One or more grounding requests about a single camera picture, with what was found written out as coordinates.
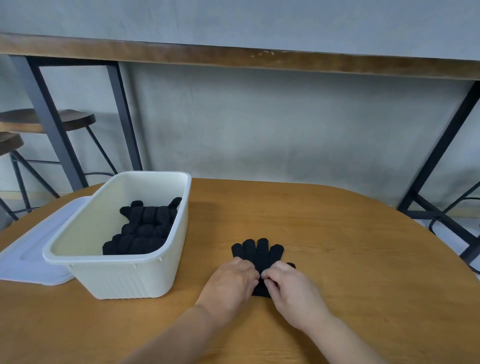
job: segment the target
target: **table surface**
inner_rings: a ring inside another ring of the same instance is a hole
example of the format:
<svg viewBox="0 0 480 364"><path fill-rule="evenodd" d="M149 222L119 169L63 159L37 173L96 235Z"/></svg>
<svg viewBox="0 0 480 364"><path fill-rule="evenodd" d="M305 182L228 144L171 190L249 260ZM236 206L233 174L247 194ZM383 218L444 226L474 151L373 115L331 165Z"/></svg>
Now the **table surface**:
<svg viewBox="0 0 480 364"><path fill-rule="evenodd" d="M0 249L74 198L0 232ZM112 363L192 305L230 247L266 237L322 290L332 311L392 363L478 363L480 283L424 227L376 200L334 187L193 179L175 283L156 299L97 300L77 281L0 281L0 362ZM252 297L205 363L326 363L272 301Z"/></svg>
<svg viewBox="0 0 480 364"><path fill-rule="evenodd" d="M480 79L480 61L0 33L0 53L87 60Z"/></svg>

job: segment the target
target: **metal stool leg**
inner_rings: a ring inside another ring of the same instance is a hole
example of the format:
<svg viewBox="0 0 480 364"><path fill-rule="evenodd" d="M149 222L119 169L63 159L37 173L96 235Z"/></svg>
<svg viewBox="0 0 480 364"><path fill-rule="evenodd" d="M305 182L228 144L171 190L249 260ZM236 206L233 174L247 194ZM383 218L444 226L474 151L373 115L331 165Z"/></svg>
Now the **metal stool leg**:
<svg viewBox="0 0 480 364"><path fill-rule="evenodd" d="M22 178L22 173L20 168L18 168L18 159L14 154L15 151L10 152L10 158L12 160L13 170L15 171L15 176L17 177L18 187L20 188L20 193L22 194L22 199L25 204L25 208L31 208L30 200L28 199L27 190L25 189L24 179Z"/></svg>
<svg viewBox="0 0 480 364"><path fill-rule="evenodd" d="M12 210L10 210L8 205L1 198L0 198L0 207L2 207L7 212L8 216L10 216L14 221L18 220L17 215L15 215Z"/></svg>
<svg viewBox="0 0 480 364"><path fill-rule="evenodd" d="M35 179L36 179L37 181L39 181L40 184L41 184L48 192L50 192L50 194L51 194L53 197L55 197L55 198L59 198L59 197L60 197L59 194L56 193L55 190L52 188L52 186L50 186L50 185L47 183L47 181L45 181L45 180L42 178L42 176L40 176L40 175L38 174L38 172L30 165L30 163L28 163L28 162L26 161L26 159L23 158L23 157L20 155L20 153L18 153L16 150L14 150L14 151L10 152L10 154L11 154L11 156L13 156L12 161L13 161L13 159L16 159L17 161L19 161L19 162L25 167L25 169L26 169L27 171L29 171L29 172L32 174L32 176L34 176ZM20 186L20 191L22 190L22 186L23 186L23 189L25 189L25 186L24 186L24 184L23 184L23 180L22 180L22 184L21 184L21 185L20 185L20 181L19 181L19 186Z"/></svg>
<svg viewBox="0 0 480 364"><path fill-rule="evenodd" d="M85 128L87 129L87 131L90 134L90 136L92 137L94 143L96 144L96 146L100 150L100 153L102 153L103 158L105 158L105 160L107 161L110 168L112 168L113 173L118 174L117 170L113 166L113 163L110 161L110 158L108 158L107 154L105 153L105 150L103 150L102 145L100 144L100 142L96 138L95 134L93 134L92 129L90 129L90 126L87 125Z"/></svg>

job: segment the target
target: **container lid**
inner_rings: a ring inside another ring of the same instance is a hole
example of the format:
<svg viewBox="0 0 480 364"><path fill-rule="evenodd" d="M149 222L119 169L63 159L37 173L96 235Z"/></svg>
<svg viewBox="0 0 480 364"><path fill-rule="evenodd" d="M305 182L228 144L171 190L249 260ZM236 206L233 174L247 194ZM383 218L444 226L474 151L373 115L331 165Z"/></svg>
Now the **container lid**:
<svg viewBox="0 0 480 364"><path fill-rule="evenodd" d="M54 266L42 255L44 245L91 196L70 201L0 252L0 280L55 286L73 279L65 266Z"/></svg>

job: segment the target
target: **white plastic container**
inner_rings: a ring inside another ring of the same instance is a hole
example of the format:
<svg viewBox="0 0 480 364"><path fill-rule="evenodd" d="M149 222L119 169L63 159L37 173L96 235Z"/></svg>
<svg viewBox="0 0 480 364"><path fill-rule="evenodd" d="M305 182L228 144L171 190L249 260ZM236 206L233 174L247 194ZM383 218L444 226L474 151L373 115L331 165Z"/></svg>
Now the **white plastic container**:
<svg viewBox="0 0 480 364"><path fill-rule="evenodd" d="M48 263L64 265L98 299L160 297L173 285L188 222L192 177L183 172L129 171L112 177L43 248ZM128 220L122 206L142 200L166 206L182 197L165 244L138 255L102 255L102 246Z"/></svg>

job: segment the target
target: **wall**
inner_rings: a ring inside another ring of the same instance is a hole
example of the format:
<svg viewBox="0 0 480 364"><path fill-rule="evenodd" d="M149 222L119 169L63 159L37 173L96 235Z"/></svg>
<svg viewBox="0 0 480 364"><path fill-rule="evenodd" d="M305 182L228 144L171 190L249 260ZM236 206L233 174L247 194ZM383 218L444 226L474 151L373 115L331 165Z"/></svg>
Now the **wall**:
<svg viewBox="0 0 480 364"><path fill-rule="evenodd" d="M146 169L194 177L321 183L395 204L467 92L470 82L383 76L122 64ZM59 109L92 111L119 170L130 168L107 71L45 68ZM0 111L30 102L0 56ZM477 179L476 107L425 187L446 202ZM108 171L85 130L69 133L85 171ZM24 134L27 158L55 159L44 135ZM0 157L0 191L18 190ZM59 191L59 166L38 165ZM104 177L89 177L91 183ZM31 179L29 190L41 190Z"/></svg>
<svg viewBox="0 0 480 364"><path fill-rule="evenodd" d="M480 60L477 0L0 0L0 32Z"/></svg>

